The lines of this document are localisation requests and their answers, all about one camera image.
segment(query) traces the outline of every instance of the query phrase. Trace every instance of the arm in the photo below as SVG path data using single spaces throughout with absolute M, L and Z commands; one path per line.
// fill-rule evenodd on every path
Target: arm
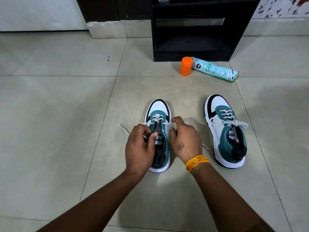
M 171 128 L 170 143 L 176 155 L 186 164 L 188 160 L 202 154 L 201 137 L 181 117 L 172 118 L 172 122 L 177 124 L 177 131 Z M 210 163 L 198 164 L 191 173 L 204 195 L 219 232 L 274 232 Z
M 38 232 L 102 232 L 122 201 L 152 164 L 158 134 L 150 135 L 146 147 L 143 134 L 149 133 L 147 126 L 135 126 L 126 144 L 125 171 Z

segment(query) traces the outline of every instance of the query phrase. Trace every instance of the person's left hand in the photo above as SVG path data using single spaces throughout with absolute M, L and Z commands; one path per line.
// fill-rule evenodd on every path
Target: person's left hand
M 140 181 L 150 168 L 155 155 L 155 139 L 158 135 L 154 132 L 148 139 L 147 146 L 144 136 L 151 131 L 146 125 L 134 126 L 126 144 L 126 171 L 133 174 Z

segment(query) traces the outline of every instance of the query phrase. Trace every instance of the orange cap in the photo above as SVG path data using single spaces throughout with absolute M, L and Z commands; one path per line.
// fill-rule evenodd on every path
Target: orange cap
M 193 64 L 193 58 L 191 58 L 191 57 L 182 58 L 181 66 L 180 66 L 180 74 L 182 76 L 190 75 L 192 64 Z

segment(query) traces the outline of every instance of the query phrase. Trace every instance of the teal and white sneaker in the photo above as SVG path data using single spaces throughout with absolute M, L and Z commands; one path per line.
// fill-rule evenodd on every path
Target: teal and white sneaker
M 150 128 L 151 133 L 158 133 L 155 141 L 154 160 L 149 168 L 150 171 L 155 173 L 164 172 L 170 165 L 171 157 L 168 142 L 170 119 L 171 111 L 164 100 L 156 99 L 150 104 L 144 124 Z
M 214 138 L 214 154 L 219 163 L 227 168 L 239 168 L 245 162 L 247 145 L 241 127 L 248 124 L 236 120 L 227 101 L 218 94 L 207 98 L 205 118 Z

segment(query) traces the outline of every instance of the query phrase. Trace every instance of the yellow bracelet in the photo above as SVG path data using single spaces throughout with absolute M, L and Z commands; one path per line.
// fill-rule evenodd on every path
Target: yellow bracelet
M 204 155 L 195 156 L 186 163 L 186 168 L 190 173 L 200 163 L 209 163 L 209 160 Z

